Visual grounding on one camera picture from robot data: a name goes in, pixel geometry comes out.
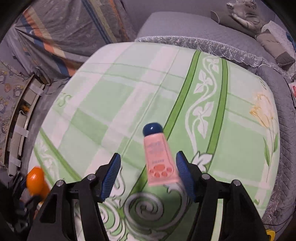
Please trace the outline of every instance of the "hand cream tube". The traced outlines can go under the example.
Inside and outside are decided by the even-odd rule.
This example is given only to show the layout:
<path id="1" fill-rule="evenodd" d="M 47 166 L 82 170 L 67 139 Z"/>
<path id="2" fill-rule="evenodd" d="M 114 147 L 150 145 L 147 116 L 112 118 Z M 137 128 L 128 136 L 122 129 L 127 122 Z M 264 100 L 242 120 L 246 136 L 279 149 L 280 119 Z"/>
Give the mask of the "hand cream tube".
<path id="1" fill-rule="evenodd" d="M 159 123 L 150 123 L 143 128 L 146 169 L 149 186 L 180 181 L 170 148 Z"/>

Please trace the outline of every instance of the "orange handle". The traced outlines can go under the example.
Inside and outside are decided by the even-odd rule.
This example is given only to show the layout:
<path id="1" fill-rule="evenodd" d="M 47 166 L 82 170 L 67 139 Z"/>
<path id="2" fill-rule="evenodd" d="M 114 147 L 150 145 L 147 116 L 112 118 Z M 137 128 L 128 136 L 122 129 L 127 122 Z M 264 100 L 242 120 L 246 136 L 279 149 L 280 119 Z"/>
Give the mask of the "orange handle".
<path id="1" fill-rule="evenodd" d="M 44 172 L 40 167 L 34 167 L 27 175 L 27 188 L 31 195 L 39 195 L 45 200 L 50 189 L 44 178 Z"/>

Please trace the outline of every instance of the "dark blue cap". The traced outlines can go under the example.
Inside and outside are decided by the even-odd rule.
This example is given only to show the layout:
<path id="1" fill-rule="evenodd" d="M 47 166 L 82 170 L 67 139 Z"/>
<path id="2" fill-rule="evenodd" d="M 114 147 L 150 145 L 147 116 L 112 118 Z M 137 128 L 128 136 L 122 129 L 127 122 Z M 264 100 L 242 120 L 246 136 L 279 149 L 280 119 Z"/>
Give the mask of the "dark blue cap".
<path id="1" fill-rule="evenodd" d="M 143 127 L 143 135 L 145 137 L 156 133 L 163 133 L 163 127 L 159 123 L 149 123 Z"/>

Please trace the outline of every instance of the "green patterned sheet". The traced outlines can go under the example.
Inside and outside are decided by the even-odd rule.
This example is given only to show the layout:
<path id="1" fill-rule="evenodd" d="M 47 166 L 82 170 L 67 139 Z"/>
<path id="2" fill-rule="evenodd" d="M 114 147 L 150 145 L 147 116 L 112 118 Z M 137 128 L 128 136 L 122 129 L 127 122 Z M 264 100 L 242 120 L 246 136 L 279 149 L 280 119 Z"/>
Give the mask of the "green patterned sheet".
<path id="1" fill-rule="evenodd" d="M 181 183 L 147 185 L 142 128 L 149 122 L 162 124 L 173 156 L 182 150 L 217 180 L 241 180 L 263 216 L 279 163 L 273 94 L 247 70 L 188 48 L 134 42 L 98 50 L 51 107 L 29 169 L 41 166 L 51 185 L 73 182 L 118 152 L 120 173 L 99 205 L 110 240 L 185 240 L 197 204 Z M 84 240 L 78 207 L 75 216 Z"/>

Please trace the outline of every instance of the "paw print design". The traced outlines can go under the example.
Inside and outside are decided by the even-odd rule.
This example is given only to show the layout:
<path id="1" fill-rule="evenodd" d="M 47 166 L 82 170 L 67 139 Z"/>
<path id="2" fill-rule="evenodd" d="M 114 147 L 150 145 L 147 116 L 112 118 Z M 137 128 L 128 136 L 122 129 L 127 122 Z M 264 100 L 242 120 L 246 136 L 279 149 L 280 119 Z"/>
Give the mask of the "paw print design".
<path id="1" fill-rule="evenodd" d="M 173 168 L 171 166 L 166 167 L 164 164 L 157 164 L 149 170 L 149 173 L 156 178 L 169 177 L 173 174 Z"/>

